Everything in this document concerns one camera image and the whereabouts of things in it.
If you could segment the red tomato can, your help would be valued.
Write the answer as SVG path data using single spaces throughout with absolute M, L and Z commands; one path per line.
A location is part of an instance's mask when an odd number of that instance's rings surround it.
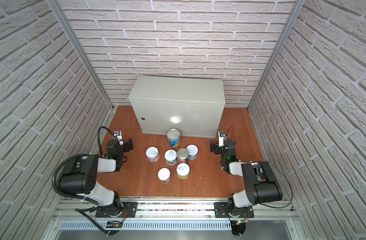
M 185 163 L 185 164 L 188 164 L 189 163 L 189 151 L 185 148 L 181 148 L 177 151 L 177 159 L 178 159 L 178 163 L 179 164 L 182 164 L 182 163 Z

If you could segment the yellow labelled can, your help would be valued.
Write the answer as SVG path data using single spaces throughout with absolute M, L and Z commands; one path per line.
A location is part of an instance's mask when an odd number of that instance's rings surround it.
M 190 166 L 186 163 L 180 163 L 176 167 L 177 176 L 179 179 L 185 180 L 189 177 L 190 174 Z

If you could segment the white flat-lid can front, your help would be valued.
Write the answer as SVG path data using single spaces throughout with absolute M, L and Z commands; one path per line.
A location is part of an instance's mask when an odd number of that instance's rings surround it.
M 171 173 L 167 168 L 162 168 L 158 171 L 158 178 L 164 183 L 167 184 L 170 182 Z

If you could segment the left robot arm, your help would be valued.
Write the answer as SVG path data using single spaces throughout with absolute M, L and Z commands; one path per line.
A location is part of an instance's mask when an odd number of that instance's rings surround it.
M 89 212 L 97 217 L 126 217 L 126 209 L 117 192 L 97 181 L 98 173 L 119 172 L 124 154 L 134 149 L 133 141 L 110 140 L 106 156 L 78 154 L 64 160 L 54 171 L 51 184 L 54 191 L 66 198 L 86 200 L 94 204 Z

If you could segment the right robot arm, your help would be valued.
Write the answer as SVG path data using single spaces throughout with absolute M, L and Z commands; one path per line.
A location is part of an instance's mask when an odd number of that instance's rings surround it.
M 242 162 L 237 158 L 236 142 L 232 140 L 211 142 L 210 152 L 221 156 L 220 163 L 227 174 L 242 177 L 244 181 L 245 189 L 228 198 L 229 215 L 249 217 L 252 206 L 282 200 L 283 192 L 268 162 Z

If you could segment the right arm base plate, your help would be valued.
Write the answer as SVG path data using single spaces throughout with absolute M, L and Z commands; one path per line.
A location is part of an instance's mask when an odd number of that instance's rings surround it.
M 236 208 L 231 203 L 215 202 L 214 203 L 216 218 L 254 218 L 255 214 L 252 206 Z

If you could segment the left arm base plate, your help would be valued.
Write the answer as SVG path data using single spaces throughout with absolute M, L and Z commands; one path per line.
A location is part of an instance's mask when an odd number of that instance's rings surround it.
M 121 202 L 113 203 L 110 206 L 98 207 L 96 210 L 96 218 L 134 218 L 137 211 L 137 202 Z

